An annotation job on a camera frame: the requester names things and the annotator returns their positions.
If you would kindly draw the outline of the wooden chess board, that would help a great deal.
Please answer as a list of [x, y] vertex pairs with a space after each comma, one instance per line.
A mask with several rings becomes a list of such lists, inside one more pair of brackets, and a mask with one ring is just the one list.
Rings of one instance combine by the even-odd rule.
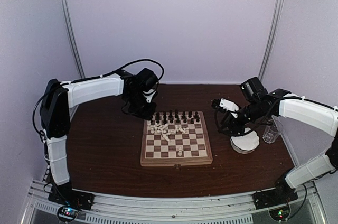
[[[157, 140], [156, 136], [146, 135], [146, 121], [143, 124], [143, 137], [140, 152], [140, 165], [142, 167], [165, 166], [195, 166], [209, 165], [213, 162], [209, 134], [206, 128], [204, 114], [200, 124], [187, 125], [189, 134], [183, 139], [168, 143]], [[177, 147], [183, 146], [183, 156], [177, 156]]]

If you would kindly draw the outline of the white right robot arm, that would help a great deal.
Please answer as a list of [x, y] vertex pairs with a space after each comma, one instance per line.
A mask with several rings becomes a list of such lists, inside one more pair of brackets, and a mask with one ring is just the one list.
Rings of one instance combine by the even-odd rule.
[[271, 191], [274, 203], [283, 203], [298, 186], [337, 171], [337, 108], [297, 96], [284, 89], [276, 89], [247, 99], [249, 105], [240, 108], [233, 101], [215, 99], [212, 107], [225, 114], [222, 122], [217, 124], [218, 131], [227, 136], [246, 136], [248, 123], [269, 116], [281, 116], [318, 128], [334, 139], [331, 146], [323, 153], [306, 163], [291, 169], [281, 176]]

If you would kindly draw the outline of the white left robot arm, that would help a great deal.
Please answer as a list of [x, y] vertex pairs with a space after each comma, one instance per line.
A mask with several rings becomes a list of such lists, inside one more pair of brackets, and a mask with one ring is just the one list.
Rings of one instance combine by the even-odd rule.
[[122, 112], [144, 120], [151, 120], [156, 109], [153, 99], [157, 95], [159, 79], [144, 68], [138, 74], [123, 69], [87, 79], [48, 82], [41, 100], [40, 119], [42, 140], [46, 145], [55, 196], [65, 205], [76, 200], [76, 193], [65, 184], [70, 182], [67, 167], [66, 140], [70, 130], [70, 108], [80, 104], [120, 96], [124, 101]]

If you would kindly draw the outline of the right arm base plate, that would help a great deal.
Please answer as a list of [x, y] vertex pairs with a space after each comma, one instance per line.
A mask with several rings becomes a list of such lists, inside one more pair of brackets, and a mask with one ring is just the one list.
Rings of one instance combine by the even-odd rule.
[[287, 204], [290, 201], [298, 199], [297, 193], [294, 191], [288, 196], [281, 196], [277, 194], [276, 189], [266, 191], [256, 191], [253, 195], [253, 202], [257, 210], [264, 208], [271, 208], [281, 204]]

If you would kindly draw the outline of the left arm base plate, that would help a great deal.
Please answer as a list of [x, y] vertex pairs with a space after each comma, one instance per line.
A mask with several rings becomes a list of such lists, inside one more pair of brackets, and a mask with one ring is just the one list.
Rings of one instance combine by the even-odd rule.
[[81, 210], [91, 210], [94, 198], [95, 196], [92, 193], [73, 190], [68, 192], [52, 190], [48, 196], [48, 200], [51, 202]]

